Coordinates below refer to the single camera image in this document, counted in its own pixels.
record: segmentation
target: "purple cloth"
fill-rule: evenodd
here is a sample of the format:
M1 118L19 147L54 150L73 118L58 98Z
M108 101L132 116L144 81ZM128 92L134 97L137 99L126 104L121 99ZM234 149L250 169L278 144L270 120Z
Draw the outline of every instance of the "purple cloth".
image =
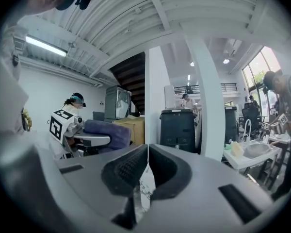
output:
M114 123L87 120L85 122L84 131L86 133L109 135L111 137L111 142L108 148L113 150L126 148L130 144L130 129Z

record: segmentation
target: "table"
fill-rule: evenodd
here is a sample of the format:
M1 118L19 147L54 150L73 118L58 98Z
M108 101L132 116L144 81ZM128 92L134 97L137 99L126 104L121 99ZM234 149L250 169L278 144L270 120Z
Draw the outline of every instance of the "table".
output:
M240 158L236 158L234 155L231 154L231 150L223 150L223 156L227 159L227 161L230 163L230 165L237 171L243 168L247 167L253 167L257 164L263 163L269 158L274 158L276 155L278 155L280 148L275 146L270 146L270 151L268 151L266 154L260 155L256 158L248 158L245 156L242 156Z
M243 142L240 143L240 145L243 147L243 149L245 149L245 147L247 146L247 143ZM274 169L275 166L275 162L277 159L277 156L280 152L280 148L275 147L275 146L270 146L270 151L268 151L266 154L260 155L256 158L248 158L245 156L242 156L240 158L236 158L234 155L231 154L231 150L223 150L223 156L227 159L227 161L230 163L230 165L237 171L239 172L240 169L246 168L245 172L244 172L244 176L248 176L254 183L257 183L249 174L249 170L251 167L256 166L257 164L263 163L263 166L266 166L267 160L269 159L273 159L274 161L272 162L271 165L271 170L270 173L267 175L267 177L264 180L263 184L266 184L267 180L269 179L269 177L272 174L272 171Z
M272 131L269 140L272 142L279 141L282 144L289 144L291 142L291 137L288 135L288 133L274 134L274 132Z

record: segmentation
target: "office chair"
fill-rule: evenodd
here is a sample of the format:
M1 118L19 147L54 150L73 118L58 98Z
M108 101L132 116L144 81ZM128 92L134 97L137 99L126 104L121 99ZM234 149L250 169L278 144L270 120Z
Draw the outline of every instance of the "office chair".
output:
M104 121L105 120L105 113L93 111L93 120Z
M244 108L245 108L245 109L255 108L255 106L254 106L253 103L250 102L250 103L245 103L245 104L244 104Z
M244 108L242 109L243 114L243 128L245 122L249 119L251 121L251 136L256 138L259 135L259 130L261 128L261 118L259 115L259 109L257 107L253 108Z

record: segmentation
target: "ceiling light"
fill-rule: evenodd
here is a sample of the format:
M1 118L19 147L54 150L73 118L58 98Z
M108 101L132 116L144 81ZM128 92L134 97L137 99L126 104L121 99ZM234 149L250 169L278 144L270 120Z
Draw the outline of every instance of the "ceiling light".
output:
M30 44L33 44L35 46L38 46L40 48L46 49L48 51L51 51L53 53L59 54L59 55L61 55L63 57L66 57L66 55L67 55L67 52L66 51L61 50L61 49L59 49L57 47L53 47L51 44L44 43L41 40L35 39L32 36L26 36L26 42L28 42Z

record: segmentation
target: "white pillar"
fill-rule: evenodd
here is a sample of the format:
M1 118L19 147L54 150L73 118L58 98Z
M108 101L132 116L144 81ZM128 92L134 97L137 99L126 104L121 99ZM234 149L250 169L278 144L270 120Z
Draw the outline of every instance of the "white pillar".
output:
M159 144L160 115L165 109L164 87L170 85L160 47L145 51L145 143Z
M200 85L203 111L201 155L221 161L225 138L225 111L220 79L204 40L194 27L182 24Z

